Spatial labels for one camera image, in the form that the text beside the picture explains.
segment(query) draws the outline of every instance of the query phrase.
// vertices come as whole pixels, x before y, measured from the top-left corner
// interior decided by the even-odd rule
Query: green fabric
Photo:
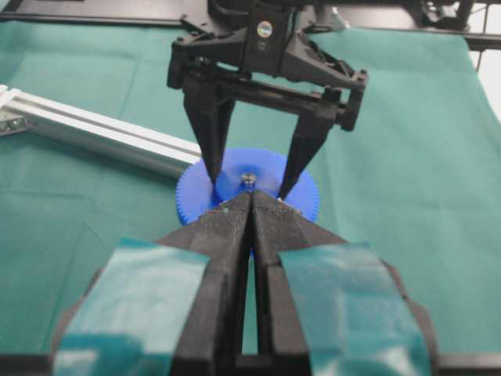
[[[61,339],[55,376],[165,376],[209,258],[124,239]]]
[[[0,23],[0,82],[194,140],[182,93],[165,87],[180,32]],[[318,223],[398,267],[442,351],[501,350],[501,128],[465,42],[356,29],[315,40],[370,74],[355,131],[335,128],[308,167]],[[285,154],[295,120],[238,103],[229,146]],[[179,226],[173,179],[34,135],[0,140],[0,174],[0,352],[46,350],[120,238]]]
[[[367,244],[280,252],[313,376],[431,374],[414,316]]]

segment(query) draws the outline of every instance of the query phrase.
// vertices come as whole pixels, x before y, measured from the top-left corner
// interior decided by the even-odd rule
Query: screw
[[[256,175],[252,172],[246,172],[245,174],[242,174],[242,185],[247,190],[253,190],[256,186]]]

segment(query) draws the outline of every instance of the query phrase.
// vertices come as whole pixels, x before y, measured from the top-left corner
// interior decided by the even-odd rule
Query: round sticker
[[[258,25],[258,35],[261,38],[268,38],[273,32],[273,26],[268,21],[262,21]]]

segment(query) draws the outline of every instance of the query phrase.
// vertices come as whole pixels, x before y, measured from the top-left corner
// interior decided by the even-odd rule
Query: silver rail
[[[0,137],[24,131],[173,177],[201,155],[196,143],[0,85]]]

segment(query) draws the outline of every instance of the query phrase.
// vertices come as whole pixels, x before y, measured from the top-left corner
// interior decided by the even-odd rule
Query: teal tape
[[[122,240],[72,319],[55,376],[165,376],[208,257]]]
[[[280,258],[313,375],[431,373],[412,313],[366,244],[285,251]]]

